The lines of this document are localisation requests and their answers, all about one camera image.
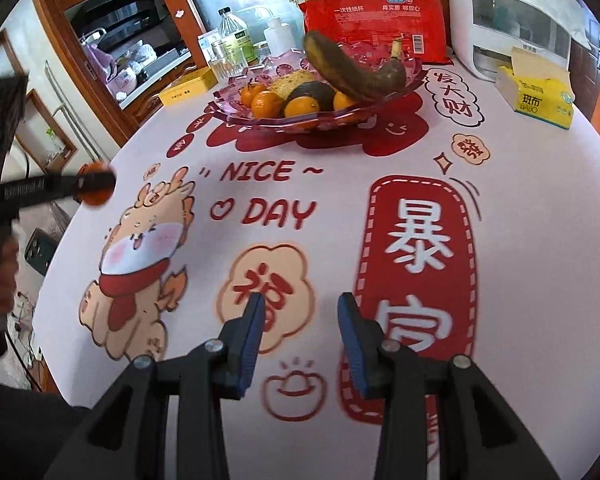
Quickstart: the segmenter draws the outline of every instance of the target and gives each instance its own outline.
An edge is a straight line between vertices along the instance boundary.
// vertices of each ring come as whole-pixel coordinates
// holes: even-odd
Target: red scarf
[[[113,298],[109,310],[109,330],[117,332],[136,315],[136,292],[147,288],[160,279],[169,267],[165,258],[150,267],[129,274],[101,274],[100,290]]]

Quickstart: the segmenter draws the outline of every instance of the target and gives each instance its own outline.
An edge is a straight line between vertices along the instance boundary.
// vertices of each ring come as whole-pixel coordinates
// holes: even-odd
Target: avocado
[[[312,97],[318,101],[321,112],[332,112],[333,97],[335,93],[335,90],[327,85],[327,83],[322,83],[320,81],[308,81],[298,85],[291,92],[291,94],[289,94],[289,97],[286,99],[285,106],[297,97]]]

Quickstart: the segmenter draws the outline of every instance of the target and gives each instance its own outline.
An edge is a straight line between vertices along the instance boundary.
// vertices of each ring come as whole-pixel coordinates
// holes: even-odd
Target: blue gripper pad
[[[338,298],[338,326],[344,344],[344,352],[349,361],[351,378],[360,395],[367,398],[370,389],[366,380],[365,359],[352,316],[360,316],[356,300],[351,293]]]
[[[242,352],[240,352],[240,367],[238,370],[237,390],[240,397],[244,397],[247,388],[251,386],[253,371],[256,367],[258,358],[258,349],[262,340],[262,331],[264,329],[265,317],[265,299],[261,294],[251,294],[247,307],[244,309],[244,315],[255,311],[251,316],[251,322],[244,338]]]

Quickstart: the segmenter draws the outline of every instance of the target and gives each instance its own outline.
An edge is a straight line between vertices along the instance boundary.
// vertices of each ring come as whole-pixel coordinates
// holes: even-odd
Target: yellow box
[[[569,72],[536,54],[525,52],[522,61],[515,54],[513,69],[508,66],[498,69],[496,88],[514,111],[568,130],[574,99]]]
[[[200,95],[218,84],[214,72],[205,66],[200,70],[184,75],[158,94],[163,105],[171,105]]]

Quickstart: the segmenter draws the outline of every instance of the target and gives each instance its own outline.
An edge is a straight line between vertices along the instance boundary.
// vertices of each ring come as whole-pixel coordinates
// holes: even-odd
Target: printed tablecloth
[[[113,161],[110,202],[82,206],[58,247],[34,327],[64,397],[92,406],[129,359],[186,354],[260,291],[253,385],[222,405],[232,478],[368,480],[382,415],[342,361],[336,300],[351,291],[420,354],[472,355],[579,479],[600,453],[600,138],[586,118],[565,131],[515,114],[457,62],[320,136],[227,126],[209,99],[155,114]]]

